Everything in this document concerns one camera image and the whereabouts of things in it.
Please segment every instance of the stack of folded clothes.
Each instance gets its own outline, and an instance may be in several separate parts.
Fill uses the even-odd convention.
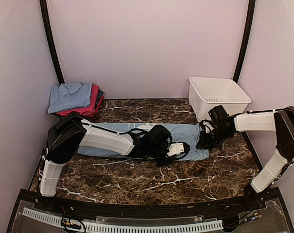
[[[64,83],[53,86],[51,91],[49,114],[66,116],[78,112],[82,116],[93,117],[104,96],[102,90],[92,83]]]

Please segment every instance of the white wall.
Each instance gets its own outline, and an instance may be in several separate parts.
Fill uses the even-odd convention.
[[[294,106],[294,0],[256,2],[239,84],[253,100],[249,109]],[[265,164],[275,149],[276,136],[250,133],[250,138]],[[277,184],[294,224],[294,166]]]
[[[67,82],[105,98],[186,98],[188,77],[232,78],[248,0],[49,0]]]
[[[38,0],[0,0],[0,233],[55,122],[52,66]]]

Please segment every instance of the white perforated strip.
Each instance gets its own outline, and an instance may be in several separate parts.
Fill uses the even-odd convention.
[[[61,227],[61,217],[59,216],[53,216],[28,208],[24,208],[23,215],[46,224]],[[71,222],[80,225],[78,221],[73,220]],[[87,221],[84,221],[83,223],[86,227],[87,233],[202,233],[223,229],[222,220],[164,227],[104,225]]]

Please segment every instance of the blue fabric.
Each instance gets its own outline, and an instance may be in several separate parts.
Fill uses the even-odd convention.
[[[144,124],[144,123],[96,123],[98,126],[105,127],[119,132],[126,132],[133,128],[140,128],[149,131],[156,124]],[[199,124],[160,124],[168,129],[173,137],[173,142],[183,141],[190,145],[189,154],[181,159],[181,161],[196,161],[208,158],[208,150],[199,150],[195,148],[198,139],[200,137],[200,131],[202,130]],[[87,156],[97,156],[106,158],[128,158],[118,153],[94,148],[94,147],[79,147],[78,153]]]
[[[89,106],[91,90],[92,83],[64,83],[52,86],[48,113]]]

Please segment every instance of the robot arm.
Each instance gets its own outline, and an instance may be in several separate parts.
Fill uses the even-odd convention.
[[[56,194],[56,186],[64,165],[73,157],[79,146],[96,147],[117,152],[129,158],[156,159],[157,166],[166,166],[171,161],[186,156],[190,147],[185,142],[172,142],[171,133],[161,125],[150,131],[132,129],[121,133],[100,127],[82,119],[77,112],[62,118],[48,132],[44,149],[44,170],[40,193],[45,197]]]
[[[213,129],[207,130],[204,122],[201,123],[205,131],[200,135],[199,149],[221,146],[224,139],[237,132],[271,131],[277,134],[277,146],[272,158],[244,189],[243,205],[245,209],[250,209],[252,204],[257,203],[260,193],[280,178],[294,158],[294,107],[229,116],[222,106],[217,106],[209,111],[209,115]]]

